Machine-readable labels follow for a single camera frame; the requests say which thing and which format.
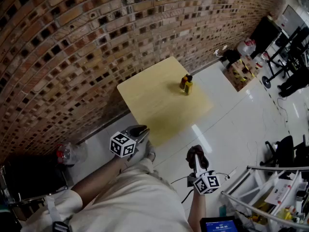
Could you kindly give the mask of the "white power plug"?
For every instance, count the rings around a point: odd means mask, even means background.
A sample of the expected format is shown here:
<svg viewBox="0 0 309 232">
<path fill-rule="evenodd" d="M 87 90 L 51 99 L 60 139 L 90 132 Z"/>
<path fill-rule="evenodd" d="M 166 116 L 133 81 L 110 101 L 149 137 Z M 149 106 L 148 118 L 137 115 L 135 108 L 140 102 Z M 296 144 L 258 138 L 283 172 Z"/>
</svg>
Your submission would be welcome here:
<svg viewBox="0 0 309 232">
<path fill-rule="evenodd" d="M 214 54 L 216 57 L 221 58 L 221 57 L 223 57 L 223 53 L 224 53 L 224 51 L 225 51 L 226 49 L 227 49 L 227 45 L 224 45 L 223 48 L 216 49 L 216 50 L 214 51 L 213 54 Z"/>
</svg>

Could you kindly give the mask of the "person's beige clothing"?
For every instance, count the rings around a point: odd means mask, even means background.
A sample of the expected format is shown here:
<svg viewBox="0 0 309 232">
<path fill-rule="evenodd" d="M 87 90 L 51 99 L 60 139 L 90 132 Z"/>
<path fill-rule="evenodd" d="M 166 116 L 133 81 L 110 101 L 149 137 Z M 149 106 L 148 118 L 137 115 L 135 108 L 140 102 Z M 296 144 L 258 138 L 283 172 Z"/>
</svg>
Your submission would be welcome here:
<svg viewBox="0 0 309 232">
<path fill-rule="evenodd" d="M 87 207 L 67 190 L 55 208 L 70 232 L 192 232 L 178 194 L 147 158 L 119 174 Z"/>
</svg>

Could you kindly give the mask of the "clear plastic jug red cap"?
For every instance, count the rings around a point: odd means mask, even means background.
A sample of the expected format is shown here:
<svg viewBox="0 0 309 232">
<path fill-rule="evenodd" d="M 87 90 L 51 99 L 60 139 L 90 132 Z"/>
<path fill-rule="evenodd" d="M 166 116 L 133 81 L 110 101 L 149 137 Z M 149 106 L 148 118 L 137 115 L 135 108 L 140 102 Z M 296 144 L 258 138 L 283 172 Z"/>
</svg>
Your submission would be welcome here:
<svg viewBox="0 0 309 232">
<path fill-rule="evenodd" d="M 261 54 L 258 54 L 254 58 L 254 61 L 259 68 L 262 68 L 264 66 L 267 66 L 267 62 L 269 61 L 269 55 L 267 52 L 263 52 Z"/>
</svg>

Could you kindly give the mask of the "black office chair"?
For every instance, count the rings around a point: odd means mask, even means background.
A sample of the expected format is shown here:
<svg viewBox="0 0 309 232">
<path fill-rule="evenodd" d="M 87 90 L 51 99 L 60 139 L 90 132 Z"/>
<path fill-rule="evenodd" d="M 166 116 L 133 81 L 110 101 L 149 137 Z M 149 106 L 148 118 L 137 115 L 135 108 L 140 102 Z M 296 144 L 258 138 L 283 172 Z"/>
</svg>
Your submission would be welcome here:
<svg viewBox="0 0 309 232">
<path fill-rule="evenodd" d="M 298 145 L 294 145 L 291 135 L 277 141 L 274 145 L 266 141 L 265 145 L 271 151 L 271 158 L 265 162 L 261 161 L 260 166 L 309 167 L 309 145 L 306 144 L 305 135 Z"/>
</svg>

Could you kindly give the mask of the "person's left forearm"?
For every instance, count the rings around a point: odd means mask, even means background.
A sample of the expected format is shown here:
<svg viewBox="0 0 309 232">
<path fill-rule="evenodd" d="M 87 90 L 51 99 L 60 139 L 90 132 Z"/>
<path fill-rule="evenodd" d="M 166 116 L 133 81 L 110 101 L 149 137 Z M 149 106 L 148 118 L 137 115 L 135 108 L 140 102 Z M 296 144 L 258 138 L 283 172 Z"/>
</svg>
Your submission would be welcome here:
<svg viewBox="0 0 309 232">
<path fill-rule="evenodd" d="M 108 163 L 86 176 L 71 188 L 80 196 L 83 204 L 82 208 L 85 208 L 112 179 L 119 175 L 128 158 L 113 157 Z"/>
</svg>

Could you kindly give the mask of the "white metal rack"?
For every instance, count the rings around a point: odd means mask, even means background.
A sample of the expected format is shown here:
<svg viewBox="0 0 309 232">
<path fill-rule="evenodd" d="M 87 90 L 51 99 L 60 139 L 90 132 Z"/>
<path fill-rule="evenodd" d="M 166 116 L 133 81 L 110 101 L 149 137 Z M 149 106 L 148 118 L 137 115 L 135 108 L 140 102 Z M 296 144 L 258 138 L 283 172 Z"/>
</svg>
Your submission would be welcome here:
<svg viewBox="0 0 309 232">
<path fill-rule="evenodd" d="M 228 199 L 243 226 L 253 232 L 309 232 L 309 182 L 304 179 L 309 167 L 248 166 L 247 171 L 222 195 Z M 295 205 L 265 202 L 279 179 L 302 178 Z"/>
</svg>

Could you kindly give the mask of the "person's right forearm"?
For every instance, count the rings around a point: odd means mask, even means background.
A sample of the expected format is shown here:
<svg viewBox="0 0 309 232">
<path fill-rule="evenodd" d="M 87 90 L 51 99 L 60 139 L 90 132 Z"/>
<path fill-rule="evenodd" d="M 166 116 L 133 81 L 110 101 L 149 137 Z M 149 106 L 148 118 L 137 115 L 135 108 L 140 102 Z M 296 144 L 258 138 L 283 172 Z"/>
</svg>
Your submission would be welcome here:
<svg viewBox="0 0 309 232">
<path fill-rule="evenodd" d="M 200 195 L 197 191 L 193 192 L 193 200 L 188 217 L 188 223 L 193 232 L 201 232 L 200 221 L 206 217 L 205 195 Z"/>
</svg>

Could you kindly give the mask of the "black bag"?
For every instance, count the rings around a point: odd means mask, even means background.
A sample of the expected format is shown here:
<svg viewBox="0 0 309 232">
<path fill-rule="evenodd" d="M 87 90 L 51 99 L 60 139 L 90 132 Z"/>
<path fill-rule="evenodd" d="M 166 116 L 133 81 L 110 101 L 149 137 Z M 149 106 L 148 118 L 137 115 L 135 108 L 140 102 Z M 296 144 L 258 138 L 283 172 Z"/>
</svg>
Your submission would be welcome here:
<svg viewBox="0 0 309 232">
<path fill-rule="evenodd" d="M 223 53 L 223 56 L 221 57 L 221 62 L 225 67 L 228 67 L 238 61 L 240 57 L 241 54 L 237 50 L 229 49 Z"/>
</svg>

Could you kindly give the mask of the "black wheeled stand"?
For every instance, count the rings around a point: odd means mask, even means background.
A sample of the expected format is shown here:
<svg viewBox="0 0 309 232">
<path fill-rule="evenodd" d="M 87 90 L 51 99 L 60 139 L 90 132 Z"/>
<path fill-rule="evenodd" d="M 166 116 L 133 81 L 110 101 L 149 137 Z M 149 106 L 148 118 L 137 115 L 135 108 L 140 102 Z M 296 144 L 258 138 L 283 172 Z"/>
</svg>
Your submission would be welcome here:
<svg viewBox="0 0 309 232">
<path fill-rule="evenodd" d="M 279 48 L 267 60 L 271 76 L 262 77 L 262 83 L 268 89 L 271 88 L 271 81 L 279 74 L 285 77 L 303 67 L 309 67 L 309 27 L 297 27 L 291 36 L 281 33 L 277 40 L 280 41 Z"/>
</svg>

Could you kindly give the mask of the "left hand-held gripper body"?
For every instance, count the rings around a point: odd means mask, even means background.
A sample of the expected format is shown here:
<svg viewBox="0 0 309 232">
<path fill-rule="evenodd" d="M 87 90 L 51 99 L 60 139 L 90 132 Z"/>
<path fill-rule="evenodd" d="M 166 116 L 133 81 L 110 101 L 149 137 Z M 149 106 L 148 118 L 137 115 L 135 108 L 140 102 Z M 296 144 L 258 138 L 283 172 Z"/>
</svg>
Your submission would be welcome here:
<svg viewBox="0 0 309 232">
<path fill-rule="evenodd" d="M 138 136 L 136 126 L 116 132 L 110 138 L 110 151 L 120 158 L 130 157 L 135 152 Z"/>
</svg>

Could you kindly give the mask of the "person's white shoe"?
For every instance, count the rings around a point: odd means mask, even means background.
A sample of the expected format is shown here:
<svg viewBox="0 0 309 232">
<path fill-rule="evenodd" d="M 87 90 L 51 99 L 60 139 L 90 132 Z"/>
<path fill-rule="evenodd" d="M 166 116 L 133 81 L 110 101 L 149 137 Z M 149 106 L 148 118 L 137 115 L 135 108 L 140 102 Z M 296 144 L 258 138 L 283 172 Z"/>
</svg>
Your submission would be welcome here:
<svg viewBox="0 0 309 232">
<path fill-rule="evenodd" d="M 138 151 L 134 156 L 134 160 L 140 161 L 144 158 L 147 158 L 153 162 L 156 158 L 155 148 L 150 141 L 143 141 L 138 145 L 137 150 Z"/>
</svg>

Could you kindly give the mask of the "yellow bottle with dark cap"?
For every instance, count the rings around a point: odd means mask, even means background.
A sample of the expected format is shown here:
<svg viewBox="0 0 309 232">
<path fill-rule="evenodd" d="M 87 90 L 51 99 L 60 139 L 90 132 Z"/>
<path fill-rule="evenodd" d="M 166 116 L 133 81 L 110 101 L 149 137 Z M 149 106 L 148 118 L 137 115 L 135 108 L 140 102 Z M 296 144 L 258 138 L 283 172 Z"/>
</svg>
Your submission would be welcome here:
<svg viewBox="0 0 309 232">
<path fill-rule="evenodd" d="M 184 86 L 184 93 L 186 95 L 190 95 L 191 90 L 192 90 L 192 86 L 193 86 L 193 77 L 191 75 L 187 76 L 187 80 L 185 82 L 185 86 Z"/>
</svg>

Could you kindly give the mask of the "black cabinet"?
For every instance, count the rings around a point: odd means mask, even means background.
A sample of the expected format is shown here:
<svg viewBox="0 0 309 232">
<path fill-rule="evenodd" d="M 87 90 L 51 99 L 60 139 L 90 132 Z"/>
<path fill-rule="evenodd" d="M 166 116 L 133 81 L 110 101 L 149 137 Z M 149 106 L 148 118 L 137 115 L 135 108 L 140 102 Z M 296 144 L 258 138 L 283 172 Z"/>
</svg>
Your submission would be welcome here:
<svg viewBox="0 0 309 232">
<path fill-rule="evenodd" d="M 258 54 L 265 52 L 280 33 L 281 28 L 273 20 L 264 16 L 250 36 L 250 39 L 255 41 L 255 50 L 250 57 L 254 59 Z"/>
</svg>

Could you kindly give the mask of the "dark brown cloth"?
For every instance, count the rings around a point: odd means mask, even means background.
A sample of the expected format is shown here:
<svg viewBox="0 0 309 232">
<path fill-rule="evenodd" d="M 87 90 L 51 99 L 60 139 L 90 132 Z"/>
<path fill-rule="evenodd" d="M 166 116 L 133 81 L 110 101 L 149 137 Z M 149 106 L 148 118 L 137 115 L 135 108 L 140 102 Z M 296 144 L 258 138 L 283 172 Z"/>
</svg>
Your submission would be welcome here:
<svg viewBox="0 0 309 232">
<path fill-rule="evenodd" d="M 204 155 L 204 151 L 203 151 L 201 145 L 195 145 L 195 146 L 191 147 L 187 152 L 186 161 L 188 162 L 189 167 L 191 169 L 194 169 L 194 170 L 195 170 L 195 153 Z M 205 155 L 204 155 L 203 161 L 204 161 L 203 162 L 204 167 L 207 170 L 207 168 L 209 167 L 209 161 L 207 160 Z"/>
</svg>

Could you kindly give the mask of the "white cardboard box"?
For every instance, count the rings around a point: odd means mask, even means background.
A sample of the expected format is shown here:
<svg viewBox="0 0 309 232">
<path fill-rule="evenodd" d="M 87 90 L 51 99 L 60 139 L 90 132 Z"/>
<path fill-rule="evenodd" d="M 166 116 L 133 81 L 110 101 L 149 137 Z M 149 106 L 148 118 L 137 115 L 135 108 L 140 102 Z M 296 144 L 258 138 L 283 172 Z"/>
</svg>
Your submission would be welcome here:
<svg viewBox="0 0 309 232">
<path fill-rule="evenodd" d="M 265 198 L 265 202 L 273 205 L 282 203 L 283 206 L 295 205 L 296 191 L 301 182 L 302 178 L 297 178 L 295 181 L 279 179 L 270 194 Z"/>
</svg>

